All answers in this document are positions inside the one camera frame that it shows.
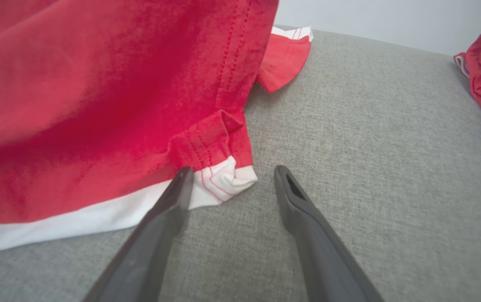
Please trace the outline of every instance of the white wall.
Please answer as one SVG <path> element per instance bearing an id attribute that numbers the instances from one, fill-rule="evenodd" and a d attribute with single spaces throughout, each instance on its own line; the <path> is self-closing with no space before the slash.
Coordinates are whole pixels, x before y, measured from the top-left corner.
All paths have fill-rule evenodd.
<path id="1" fill-rule="evenodd" d="M 280 0 L 275 23 L 454 55 L 481 33 L 481 0 Z"/>

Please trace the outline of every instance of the white background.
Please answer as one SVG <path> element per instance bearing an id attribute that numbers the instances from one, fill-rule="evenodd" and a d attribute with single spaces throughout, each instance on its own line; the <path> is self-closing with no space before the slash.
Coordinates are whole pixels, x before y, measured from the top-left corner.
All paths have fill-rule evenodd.
<path id="1" fill-rule="evenodd" d="M 481 33 L 481 0 L 280 0 L 274 23 L 454 55 Z"/>

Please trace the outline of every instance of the gray fabric surface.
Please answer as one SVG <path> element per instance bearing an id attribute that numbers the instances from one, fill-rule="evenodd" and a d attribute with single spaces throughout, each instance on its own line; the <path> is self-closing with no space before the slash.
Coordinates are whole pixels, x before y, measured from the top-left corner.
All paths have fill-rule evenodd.
<path id="1" fill-rule="evenodd" d="M 162 301 L 304 301 L 272 173 L 285 164 L 387 302 L 481 301 L 481 109 L 446 55 L 315 32 L 246 105 L 260 181 L 191 212 Z M 131 230 L 0 252 L 0 301 L 78 301 Z"/>

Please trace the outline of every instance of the gray textured surface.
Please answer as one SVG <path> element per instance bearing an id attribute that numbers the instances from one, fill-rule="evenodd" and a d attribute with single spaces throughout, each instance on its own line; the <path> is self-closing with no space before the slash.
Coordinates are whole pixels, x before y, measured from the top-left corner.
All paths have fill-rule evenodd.
<path id="1" fill-rule="evenodd" d="M 272 172 L 285 164 L 387 302 L 481 301 L 481 109 L 446 55 L 316 32 L 246 105 L 260 181 L 191 212 L 162 301 L 306 300 Z M 0 252 L 0 301 L 77 301 L 129 231 Z"/>

